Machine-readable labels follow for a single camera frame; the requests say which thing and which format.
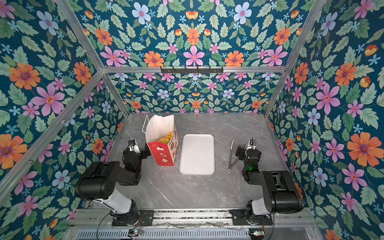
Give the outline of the metal silicone-tipped tongs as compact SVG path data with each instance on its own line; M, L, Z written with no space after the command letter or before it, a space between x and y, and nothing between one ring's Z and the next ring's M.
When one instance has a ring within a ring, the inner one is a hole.
M227 173L229 173L229 174L232 172L233 167L236 165L236 163L238 161L238 160L235 160L234 162L232 162L232 156L233 156L233 150L234 150L234 141L235 141L235 139L232 140L231 147L230 147L229 165L227 168Z

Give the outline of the red white paper bag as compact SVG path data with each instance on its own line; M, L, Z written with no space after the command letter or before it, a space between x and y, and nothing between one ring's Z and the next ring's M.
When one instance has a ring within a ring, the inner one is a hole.
M146 115L142 132L146 144L158 166L172 167L175 165L179 136L175 124L175 116L149 117Z

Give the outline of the yellow fake bread loaf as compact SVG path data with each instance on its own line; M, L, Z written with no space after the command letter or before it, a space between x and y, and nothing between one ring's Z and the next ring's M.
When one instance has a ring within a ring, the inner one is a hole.
M173 133L170 132L167 136L158 140L158 142L168 145L173 138Z

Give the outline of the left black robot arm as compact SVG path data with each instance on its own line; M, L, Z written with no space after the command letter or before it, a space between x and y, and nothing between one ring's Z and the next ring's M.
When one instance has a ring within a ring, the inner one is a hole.
M137 186L142 177L142 161L150 155L147 144L141 150L135 139L129 140L122 157L125 167L119 161L92 163L79 178L76 195L109 208L113 226L137 225L140 213L136 202L125 197L116 186Z

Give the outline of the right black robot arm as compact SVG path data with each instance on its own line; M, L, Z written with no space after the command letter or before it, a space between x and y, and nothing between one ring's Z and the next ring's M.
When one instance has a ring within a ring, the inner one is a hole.
M249 140L245 147L238 147L236 156L243 161L243 180L262 188L263 196L248 201L243 218L250 225L263 223L273 214L296 214L305 206L303 197L288 171L263 171L259 168L262 152L257 149L257 141Z

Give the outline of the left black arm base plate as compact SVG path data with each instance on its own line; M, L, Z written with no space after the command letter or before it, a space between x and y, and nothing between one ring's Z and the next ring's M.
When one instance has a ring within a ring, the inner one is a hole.
M135 227L135 226L152 226L155 211L153 210L131 210L126 214L116 214L110 212L113 217L112 226L114 227Z

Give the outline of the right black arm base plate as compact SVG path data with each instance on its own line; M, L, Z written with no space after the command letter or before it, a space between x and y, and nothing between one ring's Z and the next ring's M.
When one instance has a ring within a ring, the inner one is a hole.
M273 219L271 215L247 215L245 209L229 210L232 215L234 226L272 226Z

